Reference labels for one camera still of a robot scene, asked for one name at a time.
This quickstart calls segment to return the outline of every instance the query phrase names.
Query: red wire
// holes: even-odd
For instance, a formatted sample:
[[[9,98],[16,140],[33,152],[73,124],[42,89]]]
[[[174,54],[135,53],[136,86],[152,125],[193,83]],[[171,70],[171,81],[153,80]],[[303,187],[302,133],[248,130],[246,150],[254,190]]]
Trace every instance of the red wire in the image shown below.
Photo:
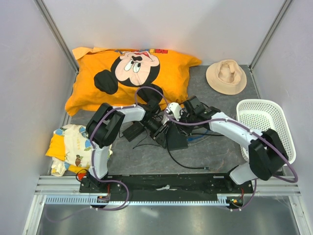
[[[244,197],[244,194],[245,194],[245,191],[244,191],[244,189],[243,189],[243,188],[241,188],[241,197],[239,198],[239,200],[240,200],[240,199],[242,199],[242,198]]]

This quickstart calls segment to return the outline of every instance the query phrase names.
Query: enclosure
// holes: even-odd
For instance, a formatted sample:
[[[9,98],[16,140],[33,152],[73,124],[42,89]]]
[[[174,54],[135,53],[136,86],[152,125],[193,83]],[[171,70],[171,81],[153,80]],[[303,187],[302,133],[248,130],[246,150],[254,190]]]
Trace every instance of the enclosure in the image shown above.
[[[24,0],[2,1],[1,6],[5,234],[237,234],[241,229],[247,234],[312,234],[311,1]],[[51,176],[52,161],[45,156],[54,130],[69,123],[86,125],[94,114],[80,110],[71,117],[65,111],[80,69],[72,53],[77,47],[161,48],[196,56],[202,64],[190,69],[188,95],[232,118],[243,99],[278,103],[297,152],[292,166],[298,183],[258,180],[255,198],[237,214],[216,207],[144,205],[112,214],[88,211],[50,223],[44,207],[56,219],[81,208],[46,204],[51,195],[81,196],[75,175]],[[225,59],[237,61],[247,76],[246,88],[234,96],[215,92],[205,79],[208,66]],[[175,165],[164,149],[133,146],[125,138],[116,140],[110,174],[203,173]],[[240,147],[227,138],[210,138],[174,153],[188,165],[206,161],[212,172],[225,173],[245,162]],[[287,167],[283,173],[292,178]]]

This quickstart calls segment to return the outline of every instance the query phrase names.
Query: white wall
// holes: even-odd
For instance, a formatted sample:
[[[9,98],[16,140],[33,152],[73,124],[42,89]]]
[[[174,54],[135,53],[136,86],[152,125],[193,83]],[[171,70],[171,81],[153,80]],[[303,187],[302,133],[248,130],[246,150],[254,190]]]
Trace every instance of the white wall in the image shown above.
[[[74,71],[33,0],[0,8],[0,229],[20,235]]]
[[[249,64],[283,0],[45,0],[76,47],[167,48]]]
[[[293,164],[313,220],[313,2],[293,1],[257,64],[261,97],[280,104],[296,147]]]

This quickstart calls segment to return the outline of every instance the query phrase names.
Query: black mounting plate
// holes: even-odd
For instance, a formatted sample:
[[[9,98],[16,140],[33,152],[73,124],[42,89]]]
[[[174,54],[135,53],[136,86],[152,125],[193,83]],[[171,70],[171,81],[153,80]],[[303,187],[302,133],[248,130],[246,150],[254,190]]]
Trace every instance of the black mounting plate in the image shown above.
[[[122,181],[130,191],[130,201],[208,201],[217,200],[217,194],[252,193],[251,181],[235,186],[232,191],[226,186],[226,173],[204,174],[145,174],[145,175],[111,175],[108,180]],[[169,185],[171,190],[157,190]],[[80,193],[107,193],[108,187],[102,184],[95,188],[88,178],[83,178]],[[126,190],[121,184],[110,183],[111,201],[123,201]]]

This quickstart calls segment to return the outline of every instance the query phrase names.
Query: hat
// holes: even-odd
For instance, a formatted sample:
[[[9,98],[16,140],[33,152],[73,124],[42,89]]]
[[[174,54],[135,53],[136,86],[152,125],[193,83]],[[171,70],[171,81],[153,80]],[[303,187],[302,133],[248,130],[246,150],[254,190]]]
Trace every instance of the hat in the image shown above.
[[[222,60],[209,66],[206,80],[223,94],[238,94],[246,87],[246,74],[234,60]]]

